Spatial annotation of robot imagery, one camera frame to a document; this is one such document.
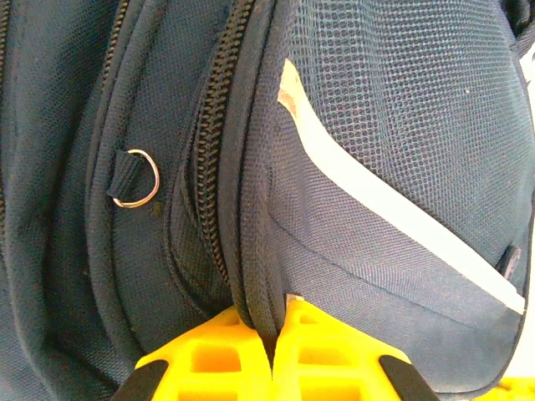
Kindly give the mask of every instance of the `black zipper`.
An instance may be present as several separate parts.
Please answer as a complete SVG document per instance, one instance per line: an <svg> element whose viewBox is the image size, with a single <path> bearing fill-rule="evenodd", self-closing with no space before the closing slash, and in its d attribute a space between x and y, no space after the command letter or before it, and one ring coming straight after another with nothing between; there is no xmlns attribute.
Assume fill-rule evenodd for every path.
<svg viewBox="0 0 535 401"><path fill-rule="evenodd" d="M228 95L254 0L238 0L227 20L196 123L196 211L202 235L229 284L217 221L217 174Z"/></svg>
<svg viewBox="0 0 535 401"><path fill-rule="evenodd" d="M6 41L8 40L10 6L10 0L3 0L2 6L0 6L0 107L2 106L3 70L6 63ZM5 244L5 216L6 204L3 196L2 174L0 173L0 252L2 258Z"/></svg>
<svg viewBox="0 0 535 401"><path fill-rule="evenodd" d="M123 22L125 21L126 9L128 8L129 3L130 0L120 0L119 9L117 10L117 15L115 16L114 27L111 31L110 45L108 46L108 52L106 53L106 57L104 59L102 89L104 89L106 81L108 79L108 75L110 74L111 61L115 54L115 46L117 45L120 29L122 28Z"/></svg>

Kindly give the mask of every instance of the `backpack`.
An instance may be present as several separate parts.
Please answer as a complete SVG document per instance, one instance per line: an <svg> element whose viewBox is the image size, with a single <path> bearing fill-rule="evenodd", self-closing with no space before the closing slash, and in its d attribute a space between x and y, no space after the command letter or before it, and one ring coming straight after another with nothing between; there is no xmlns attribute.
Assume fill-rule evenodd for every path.
<svg viewBox="0 0 535 401"><path fill-rule="evenodd" d="M441 399L527 302L526 1L4 0L0 399L108 399L232 304L298 294Z"/></svg>

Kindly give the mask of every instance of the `white reflective strip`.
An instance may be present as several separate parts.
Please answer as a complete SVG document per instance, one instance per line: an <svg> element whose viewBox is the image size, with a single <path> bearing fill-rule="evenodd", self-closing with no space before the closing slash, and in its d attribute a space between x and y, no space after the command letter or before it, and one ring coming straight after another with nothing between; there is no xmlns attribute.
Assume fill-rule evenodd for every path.
<svg viewBox="0 0 535 401"><path fill-rule="evenodd" d="M308 157L331 181L504 305L515 312L524 312L524 298L477 252L333 140L314 113L298 71L288 60L284 64L278 101L292 115Z"/></svg>

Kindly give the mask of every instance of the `metal d-ring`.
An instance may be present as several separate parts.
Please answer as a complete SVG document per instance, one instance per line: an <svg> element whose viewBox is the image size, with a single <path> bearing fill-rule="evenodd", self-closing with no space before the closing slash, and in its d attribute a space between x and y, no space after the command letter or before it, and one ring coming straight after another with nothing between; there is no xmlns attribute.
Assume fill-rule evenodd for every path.
<svg viewBox="0 0 535 401"><path fill-rule="evenodd" d="M152 188L152 191L149 195L147 195L145 198L141 200L137 200L136 202L122 202L117 198L114 198L114 202L119 207L125 207L127 209L134 209L136 207L143 206L145 203L149 202L154 196L156 195L156 192L160 189L160 173L158 172L158 166L153 161L153 159L144 151L139 149L131 149L128 151L128 153L132 155L141 155L147 160L150 164L150 167L152 167L152 172L154 173L154 187Z"/></svg>

